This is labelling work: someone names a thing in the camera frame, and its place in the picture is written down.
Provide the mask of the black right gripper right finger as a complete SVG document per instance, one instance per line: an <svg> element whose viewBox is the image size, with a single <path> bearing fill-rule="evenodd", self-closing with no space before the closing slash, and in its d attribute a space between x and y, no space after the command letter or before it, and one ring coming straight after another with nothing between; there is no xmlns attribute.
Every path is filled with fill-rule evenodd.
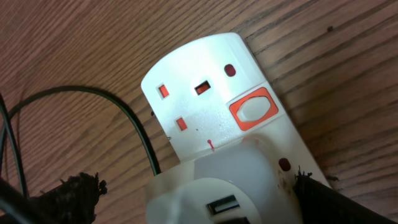
<svg viewBox="0 0 398 224"><path fill-rule="evenodd" d="M298 170L294 192L304 223L395 224L394 221L356 203Z"/></svg>

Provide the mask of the white power strip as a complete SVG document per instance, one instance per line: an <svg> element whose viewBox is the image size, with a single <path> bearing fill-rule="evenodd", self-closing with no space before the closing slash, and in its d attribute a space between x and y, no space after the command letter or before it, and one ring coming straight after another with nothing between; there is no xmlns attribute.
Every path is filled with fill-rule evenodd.
<svg viewBox="0 0 398 224"><path fill-rule="evenodd" d="M243 139L258 139L278 154L293 191L298 170L326 183L238 34L211 35L177 48L149 70L141 88L179 164Z"/></svg>

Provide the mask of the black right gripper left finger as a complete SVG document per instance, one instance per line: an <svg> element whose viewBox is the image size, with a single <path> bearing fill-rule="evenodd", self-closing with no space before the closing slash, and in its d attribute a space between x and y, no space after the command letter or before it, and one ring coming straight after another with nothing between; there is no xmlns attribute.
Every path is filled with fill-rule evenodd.
<svg viewBox="0 0 398 224"><path fill-rule="evenodd" d="M1 223L83 223L96 219L95 206L107 193L106 181L98 174L81 172L38 197L24 198L1 180Z"/></svg>

